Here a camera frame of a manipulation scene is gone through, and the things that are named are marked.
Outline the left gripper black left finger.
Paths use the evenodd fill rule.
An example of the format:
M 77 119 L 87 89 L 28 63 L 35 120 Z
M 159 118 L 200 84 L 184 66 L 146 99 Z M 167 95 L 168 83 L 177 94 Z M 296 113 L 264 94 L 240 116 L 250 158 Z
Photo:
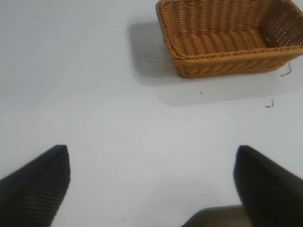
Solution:
M 49 227 L 67 193 L 71 169 L 66 145 L 55 145 L 0 181 L 2 227 Z

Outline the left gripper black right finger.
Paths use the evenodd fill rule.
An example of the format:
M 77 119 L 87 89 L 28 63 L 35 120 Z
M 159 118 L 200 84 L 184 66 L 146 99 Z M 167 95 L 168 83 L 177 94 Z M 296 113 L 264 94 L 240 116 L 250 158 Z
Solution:
M 254 227 L 303 225 L 301 178 L 247 145 L 238 148 L 233 178 Z

